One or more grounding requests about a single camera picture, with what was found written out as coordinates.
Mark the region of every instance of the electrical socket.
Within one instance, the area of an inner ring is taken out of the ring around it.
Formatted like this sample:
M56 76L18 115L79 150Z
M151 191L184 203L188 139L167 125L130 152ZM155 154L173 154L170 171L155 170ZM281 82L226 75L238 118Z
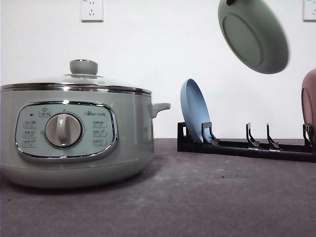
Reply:
M103 0L81 0L81 21L103 21Z
M316 0L304 0L304 21L316 21Z

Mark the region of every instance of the dish rack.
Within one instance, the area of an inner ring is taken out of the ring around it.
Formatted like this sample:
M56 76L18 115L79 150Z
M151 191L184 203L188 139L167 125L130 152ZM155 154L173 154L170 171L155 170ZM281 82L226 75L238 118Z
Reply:
M209 133L212 137L211 140L206 139L206 129L209 129ZM201 130L203 143L197 143L190 137L185 122L178 123L177 150L179 152L316 162L315 145L313 141L314 129L312 126L306 124L303 125L304 145L287 145L275 142L270 136L268 123L267 143L259 142L253 138L250 123L246 124L247 141L245 142L225 141L216 138L212 132L212 122L202 123Z

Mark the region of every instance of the lid knob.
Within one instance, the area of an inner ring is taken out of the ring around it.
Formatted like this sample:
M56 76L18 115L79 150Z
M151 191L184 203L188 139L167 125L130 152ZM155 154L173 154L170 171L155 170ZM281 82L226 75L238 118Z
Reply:
M89 74L97 75L98 64L87 59L76 59L70 63L70 71L72 74Z

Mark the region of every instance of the stainless steel rim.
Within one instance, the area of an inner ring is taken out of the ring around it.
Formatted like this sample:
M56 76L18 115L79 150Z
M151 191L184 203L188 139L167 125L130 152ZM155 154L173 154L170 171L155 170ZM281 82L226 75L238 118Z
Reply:
M94 85L76 83L19 83L1 86L1 91L26 91L26 90L62 90L62 91L92 91L111 92L151 96L151 91L116 85Z

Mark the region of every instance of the electric hot pot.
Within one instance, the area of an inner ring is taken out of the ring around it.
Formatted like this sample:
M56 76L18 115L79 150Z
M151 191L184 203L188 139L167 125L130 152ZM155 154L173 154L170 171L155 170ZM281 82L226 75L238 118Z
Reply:
M122 180L153 158L152 119L170 104L97 74L89 60L71 74L1 87L1 174L20 185L85 187Z

